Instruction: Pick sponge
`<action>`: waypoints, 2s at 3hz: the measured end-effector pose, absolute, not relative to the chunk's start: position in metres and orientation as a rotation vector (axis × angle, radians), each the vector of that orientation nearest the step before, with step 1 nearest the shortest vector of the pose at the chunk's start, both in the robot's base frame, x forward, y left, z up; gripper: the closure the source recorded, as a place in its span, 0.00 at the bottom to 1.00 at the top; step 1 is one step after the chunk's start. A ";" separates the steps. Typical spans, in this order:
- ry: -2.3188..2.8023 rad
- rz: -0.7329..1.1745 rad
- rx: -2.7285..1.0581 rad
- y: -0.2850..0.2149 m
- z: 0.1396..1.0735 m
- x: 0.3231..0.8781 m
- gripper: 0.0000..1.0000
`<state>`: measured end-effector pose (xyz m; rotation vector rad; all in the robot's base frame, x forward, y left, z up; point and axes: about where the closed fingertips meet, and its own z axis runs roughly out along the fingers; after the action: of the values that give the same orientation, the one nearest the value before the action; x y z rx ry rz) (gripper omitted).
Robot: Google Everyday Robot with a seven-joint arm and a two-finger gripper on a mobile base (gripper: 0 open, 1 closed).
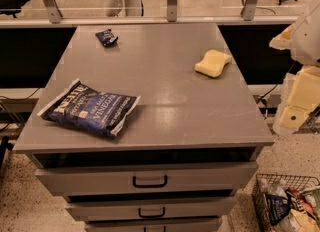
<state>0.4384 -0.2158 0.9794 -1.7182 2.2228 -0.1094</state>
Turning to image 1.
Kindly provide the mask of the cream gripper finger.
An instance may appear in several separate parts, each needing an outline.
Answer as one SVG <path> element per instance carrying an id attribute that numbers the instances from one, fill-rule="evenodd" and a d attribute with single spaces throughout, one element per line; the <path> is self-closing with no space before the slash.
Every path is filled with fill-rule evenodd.
<path id="1" fill-rule="evenodd" d="M 294 26 L 295 24 L 291 24 L 276 37 L 273 37 L 269 43 L 269 46 L 277 50 L 290 50 Z"/>

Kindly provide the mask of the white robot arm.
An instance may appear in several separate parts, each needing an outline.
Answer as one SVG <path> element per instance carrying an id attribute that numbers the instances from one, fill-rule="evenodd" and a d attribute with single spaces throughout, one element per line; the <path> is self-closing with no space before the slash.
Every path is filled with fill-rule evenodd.
<path id="1" fill-rule="evenodd" d="M 289 50 L 291 58 L 302 64 L 296 75 L 287 73 L 281 87 L 273 130 L 289 135 L 311 118 L 320 105 L 320 0 L 314 0 L 269 46 Z"/>

